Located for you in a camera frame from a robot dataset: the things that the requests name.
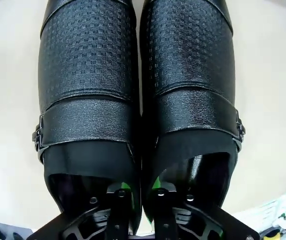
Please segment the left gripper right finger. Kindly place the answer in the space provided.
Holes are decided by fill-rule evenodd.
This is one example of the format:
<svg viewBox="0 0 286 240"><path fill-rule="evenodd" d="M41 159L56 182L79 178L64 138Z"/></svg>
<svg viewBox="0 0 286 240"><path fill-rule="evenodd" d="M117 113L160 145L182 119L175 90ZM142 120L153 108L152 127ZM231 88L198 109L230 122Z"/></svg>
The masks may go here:
<svg viewBox="0 0 286 240"><path fill-rule="evenodd" d="M259 240L255 230L220 207L191 193L151 192L156 240Z"/></svg>

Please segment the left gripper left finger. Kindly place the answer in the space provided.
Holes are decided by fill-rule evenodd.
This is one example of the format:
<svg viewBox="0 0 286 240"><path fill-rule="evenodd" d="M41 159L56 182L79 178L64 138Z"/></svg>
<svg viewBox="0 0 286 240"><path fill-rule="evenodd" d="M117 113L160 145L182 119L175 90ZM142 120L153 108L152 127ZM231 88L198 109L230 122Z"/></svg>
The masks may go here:
<svg viewBox="0 0 286 240"><path fill-rule="evenodd" d="M132 228L132 191L112 188L106 194L91 195L83 208L62 212L29 240L127 240Z"/></svg>

